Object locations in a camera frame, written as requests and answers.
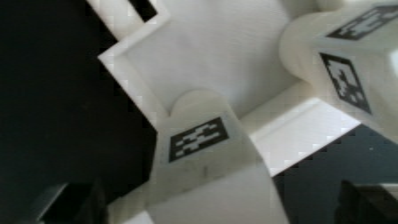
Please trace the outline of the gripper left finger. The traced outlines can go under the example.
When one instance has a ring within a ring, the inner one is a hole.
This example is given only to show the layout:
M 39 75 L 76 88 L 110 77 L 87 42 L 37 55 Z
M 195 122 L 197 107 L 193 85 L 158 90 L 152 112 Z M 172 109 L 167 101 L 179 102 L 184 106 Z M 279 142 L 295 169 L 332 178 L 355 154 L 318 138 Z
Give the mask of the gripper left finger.
M 33 203 L 32 224 L 108 224 L 106 200 L 97 182 L 65 182 L 42 192 Z

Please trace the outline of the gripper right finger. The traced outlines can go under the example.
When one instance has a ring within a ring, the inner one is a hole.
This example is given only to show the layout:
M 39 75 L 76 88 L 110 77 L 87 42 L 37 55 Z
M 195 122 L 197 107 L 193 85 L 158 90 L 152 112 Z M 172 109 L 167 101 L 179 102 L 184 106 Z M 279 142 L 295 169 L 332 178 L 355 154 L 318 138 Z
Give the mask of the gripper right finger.
M 334 224 L 398 224 L 398 183 L 341 181 Z

